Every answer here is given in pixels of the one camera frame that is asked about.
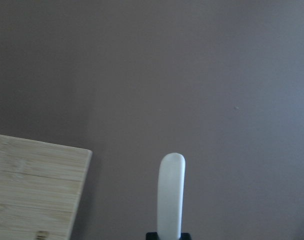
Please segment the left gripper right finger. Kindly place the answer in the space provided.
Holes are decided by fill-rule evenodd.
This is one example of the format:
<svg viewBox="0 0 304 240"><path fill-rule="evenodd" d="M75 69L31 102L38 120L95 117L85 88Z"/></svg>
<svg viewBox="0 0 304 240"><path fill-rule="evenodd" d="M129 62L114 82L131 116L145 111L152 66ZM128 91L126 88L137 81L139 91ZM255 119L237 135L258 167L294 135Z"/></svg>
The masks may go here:
<svg viewBox="0 0 304 240"><path fill-rule="evenodd" d="M180 240L192 240L192 237L188 232L182 232L180 235Z"/></svg>

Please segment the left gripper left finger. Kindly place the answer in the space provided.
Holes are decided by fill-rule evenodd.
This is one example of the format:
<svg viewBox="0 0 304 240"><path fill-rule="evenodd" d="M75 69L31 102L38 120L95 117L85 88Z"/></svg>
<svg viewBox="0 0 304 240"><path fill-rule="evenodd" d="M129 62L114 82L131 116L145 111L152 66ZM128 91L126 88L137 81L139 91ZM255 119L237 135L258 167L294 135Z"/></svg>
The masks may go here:
<svg viewBox="0 0 304 240"><path fill-rule="evenodd" d="M159 240L157 232L147 232L145 234L145 240Z"/></svg>

